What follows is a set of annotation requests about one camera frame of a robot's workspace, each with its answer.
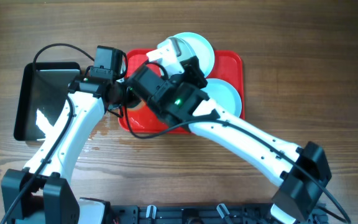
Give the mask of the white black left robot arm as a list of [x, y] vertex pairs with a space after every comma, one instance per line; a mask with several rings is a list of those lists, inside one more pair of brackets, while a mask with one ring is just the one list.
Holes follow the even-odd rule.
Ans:
[[2, 178], [2, 223], [112, 223], [111, 204], [77, 199], [70, 186], [85, 142], [110, 105], [120, 105], [123, 78], [76, 77], [44, 143], [22, 170]]

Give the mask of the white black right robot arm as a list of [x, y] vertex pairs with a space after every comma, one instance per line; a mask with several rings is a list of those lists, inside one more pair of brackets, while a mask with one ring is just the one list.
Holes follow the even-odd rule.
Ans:
[[281, 140], [228, 112], [202, 90], [207, 81], [197, 57], [174, 75], [143, 63], [126, 83], [161, 122], [214, 141], [263, 173], [278, 187], [270, 209], [278, 221], [304, 222], [316, 208], [331, 179], [323, 148]]

